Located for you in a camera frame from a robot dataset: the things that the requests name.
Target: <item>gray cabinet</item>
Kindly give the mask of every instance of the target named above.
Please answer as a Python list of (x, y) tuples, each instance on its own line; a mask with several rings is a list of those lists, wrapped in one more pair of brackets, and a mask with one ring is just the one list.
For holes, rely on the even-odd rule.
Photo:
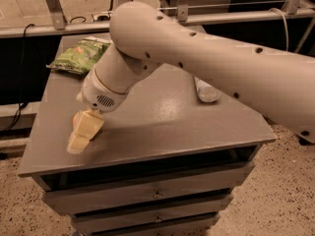
[[(63, 37), (59, 52), (82, 36)], [(70, 215), (80, 233), (166, 236), (206, 229), (243, 183), (263, 143), (275, 135), (257, 112), (222, 94), (198, 100), (193, 78), (163, 65), (105, 114), (87, 149), (66, 151), (82, 79), (51, 73), (19, 175)]]

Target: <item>concrete floor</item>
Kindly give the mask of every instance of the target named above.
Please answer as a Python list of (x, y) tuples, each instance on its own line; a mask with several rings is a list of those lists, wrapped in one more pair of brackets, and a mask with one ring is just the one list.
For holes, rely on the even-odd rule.
[[(51, 24), (43, 8), (37, 8), (40, 17), (30, 17), (30, 8), (29, 15), (24, 16), (21, 8), (26, 10), (27, 1), (30, 0), (21, 0), (23, 5), (19, 7), (15, 0), (0, 0), (0, 28)], [(83, 12), (71, 1), (61, 1), (68, 19), (88, 15), (90, 10), (101, 11), (109, 4), (109, 0), (102, 0), (104, 7), (90, 5)], [(158, 0), (142, 1), (158, 5)], [(315, 147), (302, 147), (298, 138), (280, 125), (272, 128), (277, 141), (258, 152), (255, 169), (233, 191), (235, 198), (220, 213), (217, 225), (206, 232), (208, 236), (315, 235)], [(16, 175), (19, 164), (19, 158), (0, 161), (0, 235), (71, 235), (74, 229), (70, 218), (51, 210), (41, 200), (42, 191), (32, 180)], [(205, 232), (176, 234), (184, 235), (202, 236)]]

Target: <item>gray table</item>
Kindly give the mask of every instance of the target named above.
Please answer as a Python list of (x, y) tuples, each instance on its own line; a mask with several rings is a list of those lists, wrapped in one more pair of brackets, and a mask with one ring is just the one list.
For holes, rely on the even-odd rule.
[[(108, 34), (97, 36), (108, 37)], [(64, 36), (58, 53), (82, 38), (82, 35)], [(130, 212), (139, 213), (130, 207), (138, 204), (147, 206), (149, 212), (153, 210), (150, 207), (157, 208), (157, 199), (170, 201), (171, 206), (178, 204), (175, 199), (183, 197), (198, 203), (202, 199), (198, 195), (207, 192), (210, 194), (203, 202), (214, 205), (216, 195), (230, 199), (231, 188), (241, 184), (253, 168), (248, 161), (263, 143), (276, 138), (261, 114), (225, 94), (217, 103), (201, 103), (192, 76), (163, 65), (136, 84), (116, 111), (105, 114), (102, 130), (83, 153), (70, 154), (66, 147), (72, 118), (80, 109), (86, 109), (76, 100), (81, 84), (82, 80), (76, 76), (51, 73), (19, 175), (31, 176), (47, 192), (44, 200), (60, 214), (72, 215), (74, 226), (85, 233), (93, 233), (87, 228), (95, 228), (96, 221), (109, 217), (115, 207), (132, 208)], [(227, 154), (230, 158), (226, 161), (223, 157)], [(212, 164), (211, 160), (213, 165), (206, 167), (205, 163)], [(102, 175), (104, 172), (110, 175), (110, 180)], [(187, 190), (183, 188), (186, 184), (190, 186)], [(159, 195), (161, 189), (169, 192)], [(121, 199), (113, 201), (115, 196)], [(193, 210), (184, 208), (187, 207), (184, 204), (177, 207), (182, 207), (181, 214), (186, 214), (183, 210)], [(87, 218), (78, 216), (83, 212), (87, 212)], [(187, 225), (192, 224), (192, 228), (211, 225), (217, 219), (211, 213), (212, 222), (209, 222), (208, 217), (196, 212), (190, 211), (181, 219)], [(178, 216), (177, 213), (159, 224), (158, 232), (161, 228), (166, 228), (166, 233), (169, 228), (182, 228), (178, 225), (181, 220), (174, 218)], [(140, 231), (144, 235), (157, 235), (156, 224), (138, 226), (140, 221), (144, 218), (120, 225), (122, 228), (132, 225), (128, 230), (119, 231), (116, 227), (99, 230), (109, 230), (105, 235), (142, 235)]]

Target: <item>screw hole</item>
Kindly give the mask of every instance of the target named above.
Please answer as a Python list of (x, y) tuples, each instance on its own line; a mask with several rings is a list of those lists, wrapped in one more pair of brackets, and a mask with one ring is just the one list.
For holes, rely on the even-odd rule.
[(256, 53), (262, 53), (263, 52), (263, 48), (261, 48), (261, 47), (258, 47), (258, 48), (256, 48)]
[(303, 137), (308, 137), (308, 136), (309, 136), (309, 132), (306, 131), (306, 130), (304, 130), (304, 131), (301, 132), (301, 135), (302, 135)]

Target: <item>white object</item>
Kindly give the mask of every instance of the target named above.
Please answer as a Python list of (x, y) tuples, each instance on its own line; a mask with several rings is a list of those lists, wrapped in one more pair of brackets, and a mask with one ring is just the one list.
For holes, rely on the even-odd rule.
[(216, 90), (214, 87), (198, 79), (197, 77), (194, 77), (194, 80), (195, 80), (196, 92), (201, 101), (206, 102), (206, 103), (212, 103), (212, 102), (217, 101), (220, 98), (221, 93), (218, 90)]
[(77, 99), (88, 108), (111, 112), (126, 99), (136, 82), (150, 75), (158, 66), (157, 63), (128, 57), (111, 44), (85, 78)]
[(81, 153), (97, 134), (104, 123), (103, 116), (97, 110), (80, 111), (74, 117), (73, 132), (70, 136), (67, 151)]

